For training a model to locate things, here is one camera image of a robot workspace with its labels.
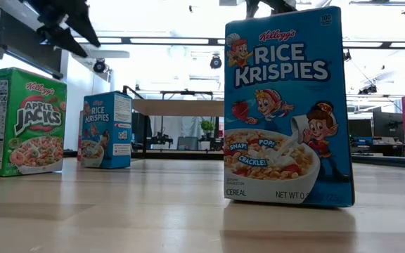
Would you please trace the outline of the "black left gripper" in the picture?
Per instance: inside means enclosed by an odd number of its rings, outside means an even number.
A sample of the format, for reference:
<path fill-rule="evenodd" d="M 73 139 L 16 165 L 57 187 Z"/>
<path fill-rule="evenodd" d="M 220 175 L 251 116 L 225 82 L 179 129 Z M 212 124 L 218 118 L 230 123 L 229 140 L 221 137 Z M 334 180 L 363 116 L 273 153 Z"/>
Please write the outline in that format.
<path fill-rule="evenodd" d="M 20 0 L 28 5 L 37 15 L 37 20 L 45 25 L 65 22 L 90 44 L 100 47 L 101 43 L 89 19 L 89 6 L 86 0 Z M 43 39 L 43 44 L 65 49 L 77 56 L 86 58 L 86 51 L 75 41 L 69 28 L 60 26 L 41 26 L 37 34 Z"/>

